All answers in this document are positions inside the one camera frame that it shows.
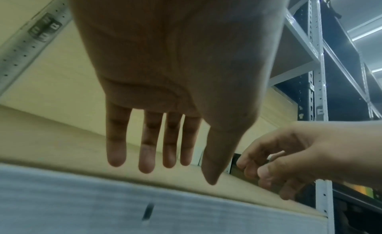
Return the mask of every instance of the hand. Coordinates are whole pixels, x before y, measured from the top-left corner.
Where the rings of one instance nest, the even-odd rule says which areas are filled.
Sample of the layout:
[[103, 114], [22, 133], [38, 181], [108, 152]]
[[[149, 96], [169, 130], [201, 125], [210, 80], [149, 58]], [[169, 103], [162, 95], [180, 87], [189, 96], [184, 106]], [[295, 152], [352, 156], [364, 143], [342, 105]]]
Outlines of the hand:
[[215, 184], [259, 115], [288, 0], [69, 0], [106, 94], [107, 158], [126, 159], [132, 109], [144, 109], [139, 168], [154, 169], [163, 113], [163, 164], [191, 162], [203, 118], [202, 171]]
[[381, 187], [381, 137], [382, 122], [296, 122], [253, 141], [236, 164], [260, 187], [282, 183], [286, 200], [317, 179]]

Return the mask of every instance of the ceiling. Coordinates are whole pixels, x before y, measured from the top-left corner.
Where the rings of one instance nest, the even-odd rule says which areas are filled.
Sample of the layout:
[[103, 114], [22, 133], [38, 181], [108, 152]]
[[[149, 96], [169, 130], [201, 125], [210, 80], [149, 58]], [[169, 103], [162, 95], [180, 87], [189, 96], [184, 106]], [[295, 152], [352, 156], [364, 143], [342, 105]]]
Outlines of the ceiling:
[[[382, 0], [331, 0], [334, 10], [342, 15], [340, 19], [346, 31], [382, 16]], [[351, 38], [382, 26], [382, 20], [349, 32]], [[354, 42], [371, 70], [382, 68], [382, 30]]]
[[[0, 31], [0, 43], [50, 1], [0, 0], [0, 25], [4, 25]], [[105, 134], [104, 95], [73, 22], [63, 29], [12, 87], [0, 97], [0, 104], [94, 133]], [[296, 119], [296, 103], [282, 93], [269, 89], [261, 117], [243, 137], [237, 153], [241, 153], [259, 136]], [[140, 145], [142, 124], [142, 111], [133, 111], [129, 121], [127, 142]], [[206, 144], [208, 129], [209, 126], [203, 122], [193, 163], [199, 161]], [[160, 152], [162, 139], [163, 129], [158, 141], [157, 150]]]

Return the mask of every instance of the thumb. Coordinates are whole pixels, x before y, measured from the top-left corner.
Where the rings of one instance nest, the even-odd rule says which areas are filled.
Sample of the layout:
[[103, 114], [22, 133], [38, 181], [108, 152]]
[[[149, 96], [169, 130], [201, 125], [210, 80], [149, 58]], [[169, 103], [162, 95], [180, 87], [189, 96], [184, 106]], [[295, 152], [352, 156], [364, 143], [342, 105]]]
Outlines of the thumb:
[[274, 161], [259, 167], [257, 174], [261, 179], [270, 179], [272, 177], [289, 179], [310, 172], [318, 167], [319, 165], [316, 161], [316, 155], [307, 149], [298, 153], [279, 157]]

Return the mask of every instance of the perforated metal post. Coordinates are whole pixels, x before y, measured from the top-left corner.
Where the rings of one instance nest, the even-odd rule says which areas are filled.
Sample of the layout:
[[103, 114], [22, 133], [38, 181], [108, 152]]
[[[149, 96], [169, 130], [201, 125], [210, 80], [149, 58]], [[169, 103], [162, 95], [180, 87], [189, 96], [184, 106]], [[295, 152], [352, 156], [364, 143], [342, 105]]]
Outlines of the perforated metal post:
[[[320, 54], [320, 67], [313, 71], [315, 120], [329, 121], [320, 0], [309, 1], [308, 34]], [[316, 181], [316, 209], [325, 213], [328, 217], [328, 234], [335, 234], [333, 186], [331, 181]]]
[[0, 46], [0, 96], [72, 19], [66, 0], [53, 0]]

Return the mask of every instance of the corrugated white surface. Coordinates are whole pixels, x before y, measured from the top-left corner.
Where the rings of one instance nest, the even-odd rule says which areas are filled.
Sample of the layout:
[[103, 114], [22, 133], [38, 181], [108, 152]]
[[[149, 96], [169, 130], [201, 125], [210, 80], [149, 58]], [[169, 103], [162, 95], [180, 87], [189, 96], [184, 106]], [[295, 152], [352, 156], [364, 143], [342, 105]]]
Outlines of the corrugated white surface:
[[[0, 233], [6, 234], [326, 233], [321, 217], [5, 164], [0, 186]], [[149, 204], [152, 215], [143, 221]]]

